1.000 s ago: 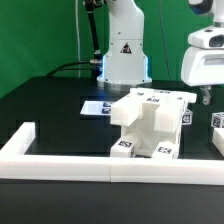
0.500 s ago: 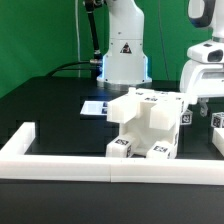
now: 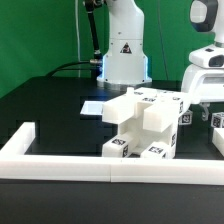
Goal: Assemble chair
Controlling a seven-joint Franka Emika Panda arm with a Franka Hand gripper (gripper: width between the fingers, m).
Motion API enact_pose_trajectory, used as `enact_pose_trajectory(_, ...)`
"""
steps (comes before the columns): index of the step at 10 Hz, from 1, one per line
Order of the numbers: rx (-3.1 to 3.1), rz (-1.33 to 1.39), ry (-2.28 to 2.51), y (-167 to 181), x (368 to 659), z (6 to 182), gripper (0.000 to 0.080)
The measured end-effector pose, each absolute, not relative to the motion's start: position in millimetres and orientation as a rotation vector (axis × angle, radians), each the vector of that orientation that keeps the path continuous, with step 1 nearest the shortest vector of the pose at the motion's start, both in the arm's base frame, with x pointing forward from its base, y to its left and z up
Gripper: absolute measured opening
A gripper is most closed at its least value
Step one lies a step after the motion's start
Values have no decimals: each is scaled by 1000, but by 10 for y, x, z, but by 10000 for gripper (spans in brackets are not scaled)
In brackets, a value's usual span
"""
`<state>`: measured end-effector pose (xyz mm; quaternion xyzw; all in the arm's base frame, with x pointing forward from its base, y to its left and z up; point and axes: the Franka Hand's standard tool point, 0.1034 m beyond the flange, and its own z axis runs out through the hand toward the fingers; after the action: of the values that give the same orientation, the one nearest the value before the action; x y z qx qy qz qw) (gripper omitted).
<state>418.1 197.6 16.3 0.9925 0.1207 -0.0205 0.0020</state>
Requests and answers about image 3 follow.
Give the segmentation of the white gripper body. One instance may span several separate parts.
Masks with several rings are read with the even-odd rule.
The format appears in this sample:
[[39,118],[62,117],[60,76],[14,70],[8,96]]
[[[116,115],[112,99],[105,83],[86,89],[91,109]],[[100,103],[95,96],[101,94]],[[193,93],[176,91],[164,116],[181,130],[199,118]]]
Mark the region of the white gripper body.
[[192,104],[224,102],[224,47],[211,44],[189,54],[181,91]]

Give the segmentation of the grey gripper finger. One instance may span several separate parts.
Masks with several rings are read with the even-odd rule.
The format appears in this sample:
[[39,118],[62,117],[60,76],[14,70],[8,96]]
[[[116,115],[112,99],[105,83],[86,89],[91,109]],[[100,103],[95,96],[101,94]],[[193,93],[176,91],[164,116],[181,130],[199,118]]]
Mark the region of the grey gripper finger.
[[209,102],[202,102],[200,104],[201,108],[202,108],[202,120],[203,121],[207,121],[209,118],[209,107],[210,107],[210,103]]

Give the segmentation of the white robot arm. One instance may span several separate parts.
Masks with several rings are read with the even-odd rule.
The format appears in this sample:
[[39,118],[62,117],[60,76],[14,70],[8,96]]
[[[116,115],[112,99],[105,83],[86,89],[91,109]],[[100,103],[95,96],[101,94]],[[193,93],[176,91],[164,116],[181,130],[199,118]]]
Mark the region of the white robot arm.
[[[109,50],[103,56],[97,84],[122,90],[152,82],[143,52],[144,14],[134,0],[106,0],[109,9]],[[193,104],[224,102],[224,0],[192,0],[190,21],[201,33],[213,33],[214,43],[189,54],[181,90]]]

